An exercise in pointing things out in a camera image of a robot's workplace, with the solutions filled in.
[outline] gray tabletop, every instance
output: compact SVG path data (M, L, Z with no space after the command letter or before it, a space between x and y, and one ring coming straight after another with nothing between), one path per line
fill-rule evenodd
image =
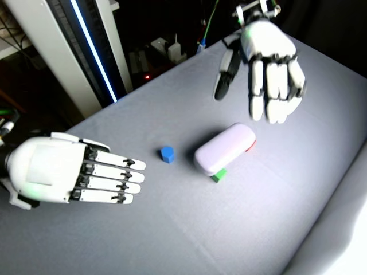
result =
M1 274L279 274L367 133L367 81L295 41L308 94L283 125L248 115L248 69L227 97L212 90L219 42L71 129L146 162L131 205L42 203L24 211L0 192ZM257 145L219 184L193 152L235 122ZM172 164L160 160L175 149Z

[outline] green block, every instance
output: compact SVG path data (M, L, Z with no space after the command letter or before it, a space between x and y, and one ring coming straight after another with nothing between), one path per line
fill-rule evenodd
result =
M218 173L216 173L214 176L211 176L211 178L218 183L224 176L225 174L227 174L227 170L226 169L222 169L220 170Z

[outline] led light strip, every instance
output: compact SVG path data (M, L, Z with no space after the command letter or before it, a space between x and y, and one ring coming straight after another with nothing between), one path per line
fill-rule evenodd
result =
M103 79L104 79L104 82L106 82L106 85L107 85L107 88L108 88L108 91L110 92L111 94L111 97L113 99L114 102L117 102L117 99L116 99L116 96L115 96L115 93L114 91L112 90L112 87L111 87L111 84L110 84L110 81L108 80L108 77L106 75L106 72L104 71L104 68L103 68L103 65L101 63L101 60L99 59L99 56L97 54L97 51L96 51L96 48L94 47L94 44L93 44L93 41L92 41L92 38L91 36L89 35L89 31L87 29L87 26L85 25L85 22L84 22L84 19L83 19L83 16L81 16L81 13L80 13L80 10L79 10L79 7L78 7L78 4L76 2L76 0L70 0L71 2L71 5L73 6L73 9L75 11L75 14L76 14L76 17L78 18L78 21L79 21L79 24L83 30L83 33L88 41L88 44L89 44L89 47L91 48L92 50L92 53L93 53L93 56L97 62L97 65L98 65L98 68L99 70L101 71L101 74L103 76Z

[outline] robotic hand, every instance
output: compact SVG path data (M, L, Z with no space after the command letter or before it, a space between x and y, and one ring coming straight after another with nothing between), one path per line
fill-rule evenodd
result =
M246 22L244 13L248 14ZM278 5L268 11L266 0L237 7L234 16L238 17L243 31L240 41L228 47L214 89L215 99L221 100L226 95L239 69L240 51L244 62L249 63L249 112L255 121L261 119L266 105L268 121L284 123L300 104L306 90L295 45L269 21L279 13Z
M51 137L33 137L1 158L9 178L1 182L10 192L10 203L23 209L35 201L69 203L132 202L140 192L145 169L140 160L110 153L102 143L53 132Z

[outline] blue hexagonal block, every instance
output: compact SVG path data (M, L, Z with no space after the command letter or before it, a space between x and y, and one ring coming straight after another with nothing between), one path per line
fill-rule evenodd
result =
M174 151L172 147L166 146L161 149L162 159L166 163L174 161Z

